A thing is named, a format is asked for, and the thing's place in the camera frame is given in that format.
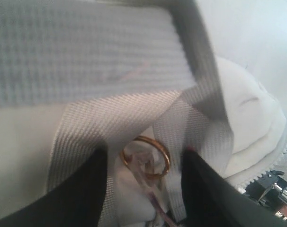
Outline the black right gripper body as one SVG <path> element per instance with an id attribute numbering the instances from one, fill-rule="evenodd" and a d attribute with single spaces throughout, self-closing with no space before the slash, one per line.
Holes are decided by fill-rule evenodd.
<path id="1" fill-rule="evenodd" d="M 272 170 L 245 188 L 248 198 L 279 218 L 287 218 L 287 181 L 283 171 Z"/>

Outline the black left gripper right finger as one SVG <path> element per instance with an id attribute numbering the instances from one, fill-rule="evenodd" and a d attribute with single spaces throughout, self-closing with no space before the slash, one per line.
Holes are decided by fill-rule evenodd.
<path id="1" fill-rule="evenodd" d="M 191 148 L 182 153 L 181 189 L 188 227 L 279 227 L 281 221 L 240 194 Z"/>

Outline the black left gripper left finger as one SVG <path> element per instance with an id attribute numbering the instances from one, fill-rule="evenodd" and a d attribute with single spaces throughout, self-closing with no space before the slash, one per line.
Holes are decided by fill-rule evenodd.
<path id="1" fill-rule="evenodd" d="M 107 151 L 99 148 L 59 186 L 0 219 L 0 227 L 96 227 L 107 187 Z"/>

